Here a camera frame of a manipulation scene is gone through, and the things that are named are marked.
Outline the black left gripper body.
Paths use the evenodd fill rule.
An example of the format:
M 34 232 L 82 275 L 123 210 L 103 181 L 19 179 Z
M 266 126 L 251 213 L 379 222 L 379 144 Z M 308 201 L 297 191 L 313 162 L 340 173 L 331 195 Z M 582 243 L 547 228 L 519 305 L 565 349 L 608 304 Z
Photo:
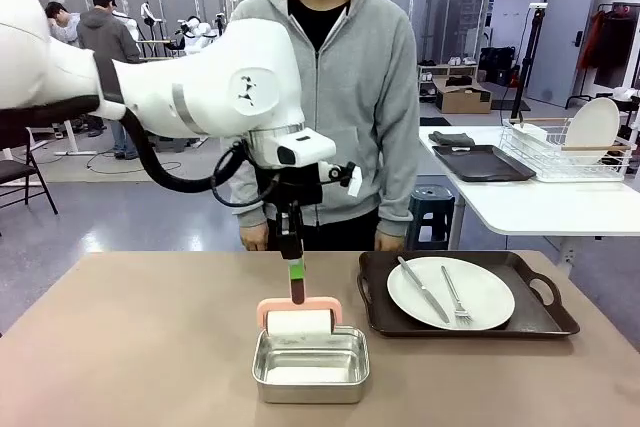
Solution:
M 302 168 L 255 169 L 258 192 L 268 191 L 263 199 L 264 210 L 270 220 L 278 213 L 289 213 L 289 206 L 300 207 L 322 203 L 323 191 L 317 165 Z

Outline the person's right hand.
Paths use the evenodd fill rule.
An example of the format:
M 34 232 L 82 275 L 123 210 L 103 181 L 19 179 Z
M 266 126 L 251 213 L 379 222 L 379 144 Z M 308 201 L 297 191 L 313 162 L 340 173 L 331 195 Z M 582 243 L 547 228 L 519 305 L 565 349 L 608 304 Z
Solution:
M 250 227 L 240 227 L 241 242 L 247 251 L 267 251 L 269 227 L 266 222 Z

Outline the person's left hand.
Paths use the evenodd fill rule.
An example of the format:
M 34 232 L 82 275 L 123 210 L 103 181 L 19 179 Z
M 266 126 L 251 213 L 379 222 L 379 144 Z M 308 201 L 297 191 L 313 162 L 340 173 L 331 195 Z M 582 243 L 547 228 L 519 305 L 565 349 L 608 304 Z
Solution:
M 404 236 L 393 236 L 380 230 L 375 233 L 374 250 L 380 252 L 398 252 L 405 246 Z

